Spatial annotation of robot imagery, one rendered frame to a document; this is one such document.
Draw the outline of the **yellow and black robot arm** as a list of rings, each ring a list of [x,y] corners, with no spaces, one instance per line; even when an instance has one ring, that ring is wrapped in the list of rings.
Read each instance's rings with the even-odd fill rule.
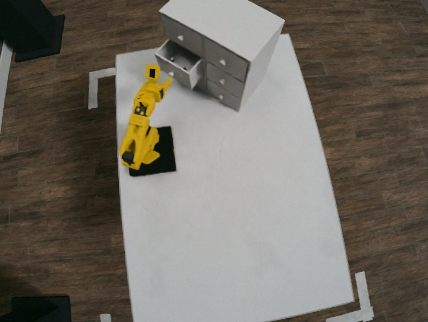
[[[149,126],[150,119],[147,118],[156,108],[153,96],[145,91],[138,91],[133,101],[133,114],[130,115],[127,132],[119,152],[123,166],[138,170],[141,162],[149,164],[160,157],[159,153],[153,151],[153,145],[159,142],[159,135],[155,127]]]

